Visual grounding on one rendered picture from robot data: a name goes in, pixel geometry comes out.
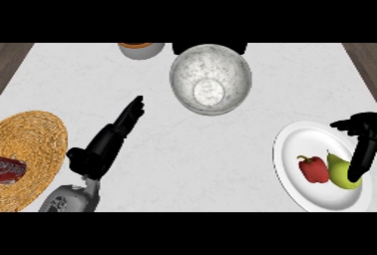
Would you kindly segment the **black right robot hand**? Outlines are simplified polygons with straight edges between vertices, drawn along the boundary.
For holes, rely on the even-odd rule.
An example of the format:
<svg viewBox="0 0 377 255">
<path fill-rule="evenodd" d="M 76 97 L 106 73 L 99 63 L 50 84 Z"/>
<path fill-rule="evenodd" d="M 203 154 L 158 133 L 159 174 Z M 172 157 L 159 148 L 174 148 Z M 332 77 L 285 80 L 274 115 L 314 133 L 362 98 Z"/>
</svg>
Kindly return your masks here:
<svg viewBox="0 0 377 255">
<path fill-rule="evenodd" d="M 348 136 L 357 137 L 347 169 L 347 180 L 356 182 L 369 170 L 377 155 L 377 113 L 365 112 L 329 124 L 332 128 L 345 131 Z"/>
</svg>

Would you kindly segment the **round wicker basket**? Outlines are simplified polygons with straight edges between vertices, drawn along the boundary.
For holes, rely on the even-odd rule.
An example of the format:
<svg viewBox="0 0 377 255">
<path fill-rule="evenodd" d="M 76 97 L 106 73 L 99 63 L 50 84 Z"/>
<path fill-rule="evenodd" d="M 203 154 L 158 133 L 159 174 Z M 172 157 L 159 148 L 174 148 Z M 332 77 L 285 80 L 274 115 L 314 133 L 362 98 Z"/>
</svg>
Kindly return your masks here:
<svg viewBox="0 0 377 255">
<path fill-rule="evenodd" d="M 14 183 L 0 184 L 0 212 L 20 211 L 48 187 L 64 160 L 67 131 L 48 112 L 19 113 L 0 122 L 0 156 L 26 164 Z"/>
</svg>

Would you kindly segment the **red bell pepper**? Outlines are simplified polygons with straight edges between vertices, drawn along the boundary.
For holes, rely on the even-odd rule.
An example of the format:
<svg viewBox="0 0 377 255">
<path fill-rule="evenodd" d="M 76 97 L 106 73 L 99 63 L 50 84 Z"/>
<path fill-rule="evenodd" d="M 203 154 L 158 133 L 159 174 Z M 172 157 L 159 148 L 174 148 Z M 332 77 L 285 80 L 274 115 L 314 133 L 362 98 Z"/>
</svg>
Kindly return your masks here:
<svg viewBox="0 0 377 255">
<path fill-rule="evenodd" d="M 298 169 L 310 183 L 325 183 L 329 179 L 326 165 L 317 156 L 307 157 L 300 155 Z"/>
</svg>

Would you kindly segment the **white cup with orange rim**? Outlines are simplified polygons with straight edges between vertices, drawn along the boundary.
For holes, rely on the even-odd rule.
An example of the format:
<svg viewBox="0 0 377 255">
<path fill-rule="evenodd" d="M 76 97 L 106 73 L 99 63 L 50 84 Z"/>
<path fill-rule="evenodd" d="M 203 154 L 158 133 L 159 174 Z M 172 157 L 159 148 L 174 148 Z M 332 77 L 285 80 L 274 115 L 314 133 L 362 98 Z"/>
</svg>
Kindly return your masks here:
<svg viewBox="0 0 377 255">
<path fill-rule="evenodd" d="M 164 43 L 119 43 L 118 44 L 121 52 L 125 57 L 133 60 L 146 60 L 152 58 L 162 50 Z"/>
</svg>

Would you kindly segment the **red can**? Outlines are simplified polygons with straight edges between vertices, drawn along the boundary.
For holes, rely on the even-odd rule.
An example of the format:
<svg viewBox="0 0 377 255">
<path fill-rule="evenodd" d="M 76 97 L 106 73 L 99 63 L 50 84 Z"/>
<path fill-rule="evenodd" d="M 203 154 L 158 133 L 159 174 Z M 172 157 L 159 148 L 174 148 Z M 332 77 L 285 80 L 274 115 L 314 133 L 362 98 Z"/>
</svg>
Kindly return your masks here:
<svg viewBox="0 0 377 255">
<path fill-rule="evenodd" d="M 0 184 L 14 183 L 25 175 L 26 163 L 14 158 L 0 157 Z"/>
</svg>

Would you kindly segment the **green pear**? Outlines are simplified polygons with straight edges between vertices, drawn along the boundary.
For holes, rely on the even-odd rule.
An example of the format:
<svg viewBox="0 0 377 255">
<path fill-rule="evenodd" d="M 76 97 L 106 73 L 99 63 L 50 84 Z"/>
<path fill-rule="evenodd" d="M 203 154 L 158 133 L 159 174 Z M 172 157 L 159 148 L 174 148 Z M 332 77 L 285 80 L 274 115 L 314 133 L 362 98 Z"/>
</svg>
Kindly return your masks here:
<svg viewBox="0 0 377 255">
<path fill-rule="evenodd" d="M 350 162 L 341 159 L 331 152 L 326 153 L 326 168 L 331 182 L 342 189 L 356 189 L 362 183 L 362 179 L 351 182 L 347 178 L 347 169 Z"/>
</svg>

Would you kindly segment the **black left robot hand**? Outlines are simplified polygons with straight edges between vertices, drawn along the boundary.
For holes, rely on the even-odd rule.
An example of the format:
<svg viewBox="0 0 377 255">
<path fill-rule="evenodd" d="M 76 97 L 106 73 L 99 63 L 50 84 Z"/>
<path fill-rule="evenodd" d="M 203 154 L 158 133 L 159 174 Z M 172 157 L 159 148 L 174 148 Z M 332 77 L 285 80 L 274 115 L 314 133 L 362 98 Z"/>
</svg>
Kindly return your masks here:
<svg viewBox="0 0 377 255">
<path fill-rule="evenodd" d="M 66 156 L 70 170 L 93 180 L 106 174 L 137 120 L 144 113 L 143 97 L 135 96 L 115 122 L 106 124 L 85 148 L 72 147 Z"/>
</svg>

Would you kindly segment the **white marbled bowl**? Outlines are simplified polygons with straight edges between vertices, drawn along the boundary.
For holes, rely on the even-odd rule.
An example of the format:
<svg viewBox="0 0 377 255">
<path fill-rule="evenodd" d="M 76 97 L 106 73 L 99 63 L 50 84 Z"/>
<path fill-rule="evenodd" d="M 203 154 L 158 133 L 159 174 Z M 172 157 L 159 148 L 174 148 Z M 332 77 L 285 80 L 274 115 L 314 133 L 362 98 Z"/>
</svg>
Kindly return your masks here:
<svg viewBox="0 0 377 255">
<path fill-rule="evenodd" d="M 229 113 L 243 102 L 251 89 L 251 70 L 236 51 L 202 44 L 177 56 L 169 84 L 181 105 L 202 116 Z"/>
</svg>

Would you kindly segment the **white round plate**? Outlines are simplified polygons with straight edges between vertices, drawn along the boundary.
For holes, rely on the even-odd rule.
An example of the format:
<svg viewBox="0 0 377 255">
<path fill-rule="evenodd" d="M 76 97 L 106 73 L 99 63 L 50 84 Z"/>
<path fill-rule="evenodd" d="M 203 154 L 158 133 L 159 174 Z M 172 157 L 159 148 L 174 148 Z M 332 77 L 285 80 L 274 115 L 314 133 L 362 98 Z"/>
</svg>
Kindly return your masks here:
<svg viewBox="0 0 377 255">
<path fill-rule="evenodd" d="M 320 123 L 291 123 L 277 133 L 271 148 L 274 172 L 286 194 L 305 211 L 362 212 L 368 209 L 372 197 L 368 173 L 357 188 L 342 189 L 331 181 L 310 183 L 298 169 L 300 155 L 326 160 L 326 153 L 332 153 L 348 161 L 353 150 L 354 142 Z"/>
</svg>

